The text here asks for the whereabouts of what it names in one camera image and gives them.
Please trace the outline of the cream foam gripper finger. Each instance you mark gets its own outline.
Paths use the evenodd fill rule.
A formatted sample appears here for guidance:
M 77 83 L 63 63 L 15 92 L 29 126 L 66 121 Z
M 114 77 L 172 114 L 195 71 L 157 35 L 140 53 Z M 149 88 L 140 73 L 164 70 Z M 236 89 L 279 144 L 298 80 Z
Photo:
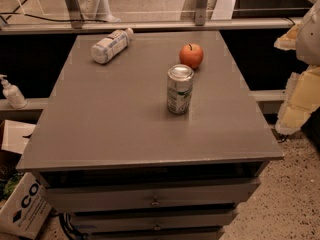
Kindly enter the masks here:
M 292 26 L 285 34 L 276 39 L 274 47 L 285 51 L 295 50 L 299 27 L 299 24 Z
M 309 66 L 301 74 L 289 77 L 285 99 L 277 116 L 275 129 L 291 135 L 301 129 L 311 114 L 320 107 L 320 67 Z

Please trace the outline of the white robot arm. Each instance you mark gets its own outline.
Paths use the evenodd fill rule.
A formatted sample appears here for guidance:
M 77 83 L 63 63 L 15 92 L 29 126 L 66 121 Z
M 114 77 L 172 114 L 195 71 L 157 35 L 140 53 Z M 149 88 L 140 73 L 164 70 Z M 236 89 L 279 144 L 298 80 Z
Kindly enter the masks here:
M 292 73 L 289 77 L 277 115 L 276 131 L 291 135 L 320 107 L 320 0 L 299 24 L 275 41 L 274 47 L 295 50 L 297 59 L 308 65 L 301 74 Z

